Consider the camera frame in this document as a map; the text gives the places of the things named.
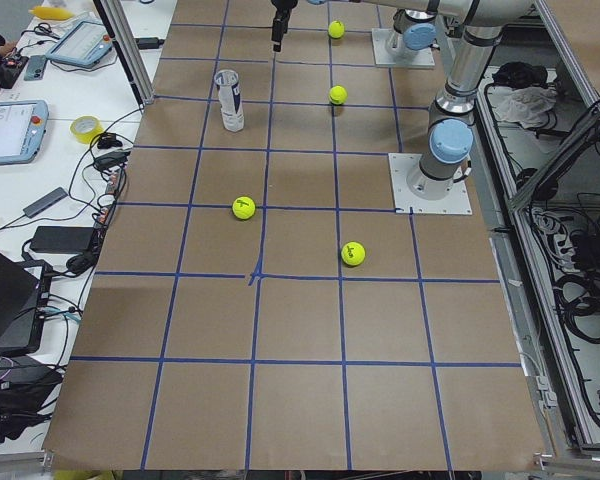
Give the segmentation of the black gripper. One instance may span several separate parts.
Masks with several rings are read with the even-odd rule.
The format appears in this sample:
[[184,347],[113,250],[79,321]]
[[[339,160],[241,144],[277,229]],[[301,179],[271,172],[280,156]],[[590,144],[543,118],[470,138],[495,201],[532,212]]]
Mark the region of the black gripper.
[[274,52],[282,50],[282,41],[288,32],[288,24],[298,0],[271,0],[271,4],[277,9],[271,27],[271,41]]

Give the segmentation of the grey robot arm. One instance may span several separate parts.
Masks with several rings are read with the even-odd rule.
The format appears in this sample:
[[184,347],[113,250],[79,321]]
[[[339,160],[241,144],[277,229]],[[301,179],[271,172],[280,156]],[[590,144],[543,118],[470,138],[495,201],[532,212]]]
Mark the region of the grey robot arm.
[[468,125],[478,84],[503,27],[523,16],[530,1],[382,1],[382,6],[456,19],[464,26],[454,63],[429,111],[428,151],[407,175],[409,189],[426,200],[440,200],[455,183],[474,137]]

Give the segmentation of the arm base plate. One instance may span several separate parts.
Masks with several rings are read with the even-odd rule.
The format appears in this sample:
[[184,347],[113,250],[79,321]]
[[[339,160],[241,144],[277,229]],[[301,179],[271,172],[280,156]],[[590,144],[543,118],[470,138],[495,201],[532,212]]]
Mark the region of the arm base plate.
[[432,180],[420,169],[421,154],[389,153],[394,210],[399,214],[471,215],[468,189],[458,167],[448,180]]
[[435,60],[430,47],[413,50],[393,29],[371,31],[375,64],[385,68],[433,69]]

